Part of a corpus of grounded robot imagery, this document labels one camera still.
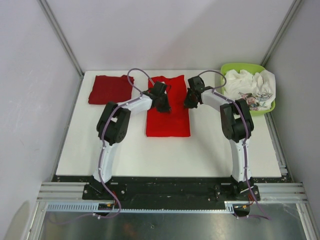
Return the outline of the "folded dark red shirt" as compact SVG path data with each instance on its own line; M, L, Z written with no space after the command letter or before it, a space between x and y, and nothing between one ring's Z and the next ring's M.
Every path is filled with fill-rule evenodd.
M90 105L106 105L108 102L121 103L132 98L134 78L127 75L95 77L91 93L88 97Z

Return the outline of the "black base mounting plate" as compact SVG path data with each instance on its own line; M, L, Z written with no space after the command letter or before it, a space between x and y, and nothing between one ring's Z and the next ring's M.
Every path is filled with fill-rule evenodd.
M212 202L260 201L260 191L252 179L252 189L233 194L230 177L133 177L113 176L102 194L91 188L91 178L83 189L84 200L111 201L115 197L126 207L207 207Z

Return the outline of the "bright red kungfu t-shirt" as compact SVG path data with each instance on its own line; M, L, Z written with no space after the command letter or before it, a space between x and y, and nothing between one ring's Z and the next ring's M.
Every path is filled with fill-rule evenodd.
M146 136L147 137L190 137L189 109L184 107L187 96L185 76L173 78L155 76L154 83L163 82L167 85L166 93L170 112L158 112L155 108L147 111Z

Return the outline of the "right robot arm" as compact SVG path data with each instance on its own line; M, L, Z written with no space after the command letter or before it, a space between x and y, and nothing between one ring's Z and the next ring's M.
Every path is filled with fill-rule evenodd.
M235 200L242 201L253 187L248 152L254 123L247 102L244 99L229 99L213 87L205 86L200 76L188 79L188 84L185 108L193 109L201 104L220 113L221 129L231 147L230 194Z

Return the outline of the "white printed t-shirt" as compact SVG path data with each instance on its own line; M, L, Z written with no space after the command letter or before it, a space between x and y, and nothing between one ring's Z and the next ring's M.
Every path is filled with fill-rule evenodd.
M225 74L224 95L232 100L244 99L251 111L267 111L276 99L276 78L268 70L254 74L241 69Z

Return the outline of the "green plastic basket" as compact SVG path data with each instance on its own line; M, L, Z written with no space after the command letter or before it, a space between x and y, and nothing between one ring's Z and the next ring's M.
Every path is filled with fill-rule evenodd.
M246 70L251 74L255 74L255 73L260 73L261 71L266 69L263 66L258 64L241 63L241 62L226 63L222 65L222 67L220 68L220 72L224 75L224 77L225 77L225 74L230 70L236 70L237 72L240 70ZM222 87L221 92L224 95L224 86ZM264 110L264 111L253 111L250 109L249 110L252 116L259 116L259 115L264 115L266 113L271 112L275 108L275 106L276 106L276 102L274 100L270 110Z

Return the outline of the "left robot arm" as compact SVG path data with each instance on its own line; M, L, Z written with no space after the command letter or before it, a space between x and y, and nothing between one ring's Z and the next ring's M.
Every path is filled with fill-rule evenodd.
M127 135L130 118L150 109L159 113L170 113L168 93L171 86L157 81L139 96L124 102L108 102L96 126L102 142L97 168L90 184L93 194L100 200L110 196L111 188L106 184L112 178L113 163L120 143Z

